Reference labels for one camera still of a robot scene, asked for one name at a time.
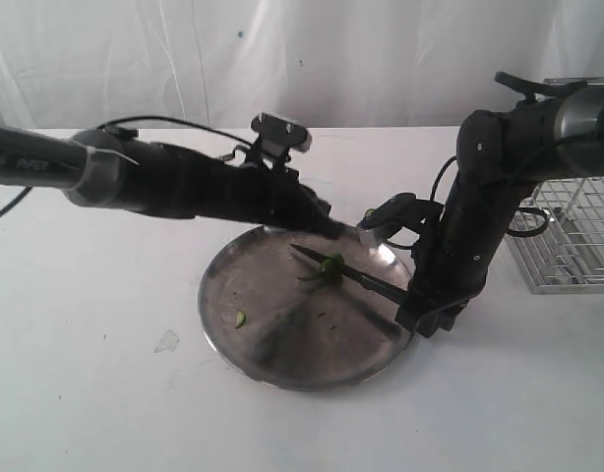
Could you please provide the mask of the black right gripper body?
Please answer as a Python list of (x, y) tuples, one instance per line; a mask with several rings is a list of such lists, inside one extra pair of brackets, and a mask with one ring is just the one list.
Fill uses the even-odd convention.
[(415, 272), (408, 294), (431, 300), (439, 310), (439, 329), (455, 318), (484, 287), (484, 240), (475, 220), (443, 220), (420, 236), (412, 250)]

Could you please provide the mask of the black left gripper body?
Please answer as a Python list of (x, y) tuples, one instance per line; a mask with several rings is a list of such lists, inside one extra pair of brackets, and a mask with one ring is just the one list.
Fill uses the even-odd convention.
[(299, 181), (295, 169), (253, 164), (258, 201), (252, 204), (252, 221), (280, 229), (328, 234), (331, 206)]

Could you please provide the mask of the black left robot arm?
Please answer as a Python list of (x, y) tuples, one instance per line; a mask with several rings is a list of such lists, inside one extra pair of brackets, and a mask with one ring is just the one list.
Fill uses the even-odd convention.
[(79, 207), (121, 209), (165, 219), (197, 216), (338, 238), (331, 206), (299, 181), (284, 155), (257, 138), (233, 166), (114, 126), (57, 139), (0, 125), (0, 185), (54, 188)]

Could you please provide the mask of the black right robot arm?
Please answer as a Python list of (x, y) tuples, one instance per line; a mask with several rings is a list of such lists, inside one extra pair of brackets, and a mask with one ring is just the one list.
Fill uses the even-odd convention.
[(505, 72), (495, 80), (523, 98), (508, 112), (477, 110), (461, 124), (452, 188), (417, 241), (394, 318), (424, 337), (451, 330), (480, 294), (514, 215), (538, 185), (604, 177), (604, 85), (540, 84)]

